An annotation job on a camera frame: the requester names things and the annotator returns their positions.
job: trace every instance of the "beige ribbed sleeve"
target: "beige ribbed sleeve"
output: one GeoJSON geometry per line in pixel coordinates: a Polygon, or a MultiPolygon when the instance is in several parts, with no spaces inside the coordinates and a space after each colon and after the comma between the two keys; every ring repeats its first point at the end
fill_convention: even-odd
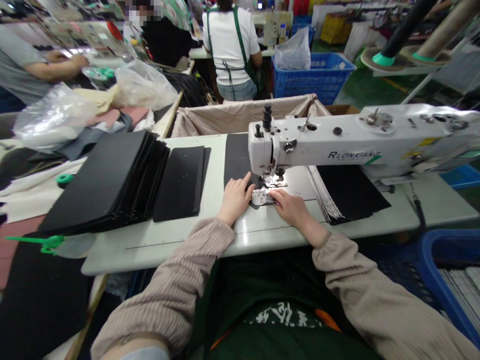
{"type": "Polygon", "coordinates": [[[100,359],[111,344],[136,333],[160,335],[171,355],[177,355],[189,341],[195,303],[204,293],[212,266],[234,237],[234,231],[217,218],[197,222],[146,289],[110,314],[93,343],[92,359],[100,359]]]}
{"type": "Polygon", "coordinates": [[[332,234],[313,250],[315,267],[361,336],[386,360],[480,359],[477,348],[437,311],[394,283],[355,242],[332,234]]]}

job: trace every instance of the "jeans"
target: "jeans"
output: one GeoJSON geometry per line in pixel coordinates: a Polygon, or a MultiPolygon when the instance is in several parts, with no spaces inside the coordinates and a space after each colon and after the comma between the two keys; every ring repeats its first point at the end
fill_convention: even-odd
{"type": "Polygon", "coordinates": [[[228,101],[252,100],[257,95],[257,85],[252,79],[238,85],[220,85],[217,83],[218,92],[228,101]]]}

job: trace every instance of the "yellow crate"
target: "yellow crate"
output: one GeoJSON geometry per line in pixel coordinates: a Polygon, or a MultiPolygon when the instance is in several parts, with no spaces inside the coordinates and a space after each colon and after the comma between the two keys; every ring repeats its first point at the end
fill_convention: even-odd
{"type": "Polygon", "coordinates": [[[325,17],[320,39],[329,45],[345,44],[352,31],[352,23],[343,14],[330,12],[325,17]]]}
{"type": "Polygon", "coordinates": [[[312,16],[314,13],[314,6],[315,5],[322,5],[325,2],[325,0],[310,0],[308,3],[308,15],[312,16]]]}

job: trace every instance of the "industrial sewing machine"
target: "industrial sewing machine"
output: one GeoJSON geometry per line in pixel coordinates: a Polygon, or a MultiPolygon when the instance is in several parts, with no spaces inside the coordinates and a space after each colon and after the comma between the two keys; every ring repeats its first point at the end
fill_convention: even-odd
{"type": "Polygon", "coordinates": [[[271,113],[266,106],[263,121],[248,128],[260,193],[288,186],[285,171],[295,166],[361,165],[375,185],[386,187],[412,182],[416,174],[448,172],[480,156],[478,111],[408,104],[309,118],[272,119],[271,113]]]}
{"type": "Polygon", "coordinates": [[[253,24],[259,29],[258,42],[269,49],[284,43],[289,38],[293,13],[288,11],[254,11],[251,13],[253,24]]]}
{"type": "Polygon", "coordinates": [[[98,58],[121,58],[126,52],[122,35],[117,38],[104,21],[59,22],[44,24],[45,29],[62,47],[78,49],[89,46],[98,58]]]}

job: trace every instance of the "person in gray shirt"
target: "person in gray shirt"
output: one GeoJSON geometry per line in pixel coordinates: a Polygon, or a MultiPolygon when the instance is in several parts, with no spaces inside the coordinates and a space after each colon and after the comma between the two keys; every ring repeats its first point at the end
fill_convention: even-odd
{"type": "Polygon", "coordinates": [[[88,65],[83,55],[70,59],[59,51],[43,55],[0,24],[0,86],[26,105],[43,98],[56,83],[74,79],[88,65]]]}

